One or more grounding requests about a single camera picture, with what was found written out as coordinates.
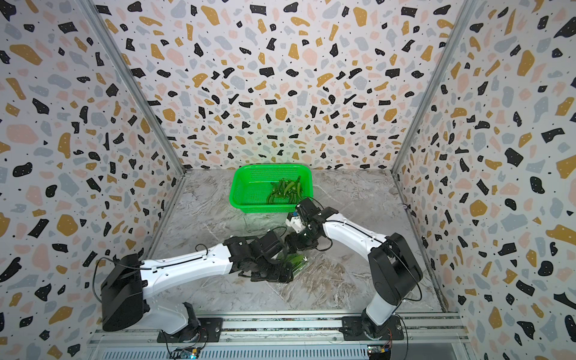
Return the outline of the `green peppers bunch back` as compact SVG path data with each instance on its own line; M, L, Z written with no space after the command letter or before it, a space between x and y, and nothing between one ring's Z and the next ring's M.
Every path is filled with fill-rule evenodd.
M303 254L293 253L286 256L283 263L288 266L292 274L296 276L308 264L308 258Z

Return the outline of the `green peppers bunch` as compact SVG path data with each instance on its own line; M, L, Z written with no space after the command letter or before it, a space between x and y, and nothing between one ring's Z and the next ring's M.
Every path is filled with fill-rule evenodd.
M283 263L288 266L292 274L296 276L308 264L308 258L303 254L293 253L286 256Z
M300 199L303 196L303 187L301 177L295 180L282 178L277 182L272 182L272 191L270 197L280 197L283 199Z
M266 202L269 205L275 203L297 204L303 199L303 187L299 181L280 180L271 183L271 192Z

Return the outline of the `clear clamshell container back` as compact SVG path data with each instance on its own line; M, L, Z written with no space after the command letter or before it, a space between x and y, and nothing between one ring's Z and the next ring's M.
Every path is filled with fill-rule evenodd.
M277 259L291 271L294 278L303 272L311 261L311 258L303 253L287 253L285 251L281 252Z

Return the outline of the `green peppers bunch front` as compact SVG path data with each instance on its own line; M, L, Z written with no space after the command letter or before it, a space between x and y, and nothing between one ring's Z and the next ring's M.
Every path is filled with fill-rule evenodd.
M303 187L299 181L280 180L271 183L271 192L266 202L269 205L275 203L297 204L303 199Z

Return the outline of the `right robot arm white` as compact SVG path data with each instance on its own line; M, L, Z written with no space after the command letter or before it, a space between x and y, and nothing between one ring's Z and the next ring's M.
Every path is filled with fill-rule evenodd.
M370 231L332 207L317 206L310 198L295 206L295 211L286 217L286 225L292 229L286 242L294 251L317 248L319 239L324 237L348 247L367 261L376 294L363 310L361 321L366 334L373 338L423 279L422 270L402 235Z

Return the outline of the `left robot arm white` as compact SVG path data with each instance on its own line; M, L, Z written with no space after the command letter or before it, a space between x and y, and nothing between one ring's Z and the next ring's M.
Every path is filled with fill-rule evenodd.
M220 244L181 256L141 260L136 254L115 262L100 286L102 328L116 332L135 325L173 335L200 324L191 304L163 304L158 296L174 287L219 275L238 274L253 282L286 284L301 260L273 230L261 237L232 236Z

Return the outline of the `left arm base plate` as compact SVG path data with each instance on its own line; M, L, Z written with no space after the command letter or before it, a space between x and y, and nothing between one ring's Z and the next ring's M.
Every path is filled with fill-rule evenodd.
M206 344L217 343L221 337L224 319L221 317L201 317L196 325L187 325L175 334L158 333L157 342L164 344Z

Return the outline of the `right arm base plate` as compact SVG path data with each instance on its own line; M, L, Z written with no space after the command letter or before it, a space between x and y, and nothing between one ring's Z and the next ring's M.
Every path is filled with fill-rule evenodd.
M392 315L382 325L375 325L367 316L345 316L339 332L345 341L401 341L404 327L398 315Z

